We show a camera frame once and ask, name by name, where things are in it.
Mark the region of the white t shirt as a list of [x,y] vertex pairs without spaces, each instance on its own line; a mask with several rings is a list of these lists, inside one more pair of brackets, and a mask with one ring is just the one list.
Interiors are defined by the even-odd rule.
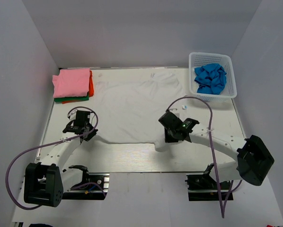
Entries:
[[108,144],[167,146],[159,118],[176,99],[185,95],[177,76],[152,74],[146,81],[100,81],[91,108],[99,118],[96,138]]

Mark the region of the blue t shirt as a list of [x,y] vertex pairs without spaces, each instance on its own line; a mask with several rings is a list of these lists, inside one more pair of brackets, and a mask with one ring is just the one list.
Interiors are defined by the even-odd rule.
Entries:
[[200,94],[219,95],[227,83],[227,72],[218,63],[211,63],[194,69],[195,82]]

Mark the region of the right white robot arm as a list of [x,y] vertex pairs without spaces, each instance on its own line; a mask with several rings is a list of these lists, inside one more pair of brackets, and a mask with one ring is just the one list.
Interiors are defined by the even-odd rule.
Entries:
[[201,144],[232,159],[216,168],[210,165],[205,170],[203,181],[208,188],[216,188],[221,182],[231,180],[244,180],[251,185],[260,186],[274,164],[270,151],[256,135],[245,139],[211,131],[195,119],[182,121],[169,111],[159,118],[159,122],[165,129],[167,142],[188,141]]

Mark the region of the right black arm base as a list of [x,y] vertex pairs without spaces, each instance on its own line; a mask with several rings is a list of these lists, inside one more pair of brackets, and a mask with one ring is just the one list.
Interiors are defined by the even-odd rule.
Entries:
[[189,201],[218,201],[217,183],[209,175],[187,175]]

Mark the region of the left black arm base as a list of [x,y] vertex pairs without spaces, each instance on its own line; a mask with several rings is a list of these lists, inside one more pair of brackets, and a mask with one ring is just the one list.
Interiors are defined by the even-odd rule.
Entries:
[[109,188],[109,173],[88,173],[80,183],[64,192],[63,200],[102,201]]

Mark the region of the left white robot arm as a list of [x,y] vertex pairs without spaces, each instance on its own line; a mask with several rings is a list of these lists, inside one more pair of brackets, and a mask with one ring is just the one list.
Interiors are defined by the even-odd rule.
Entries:
[[84,166],[65,167],[71,154],[83,142],[91,140],[97,133],[90,123],[92,110],[77,110],[62,131],[61,139],[52,150],[26,167],[24,182],[24,202],[39,206],[57,207],[66,191],[77,185],[84,189],[89,186],[88,169]]

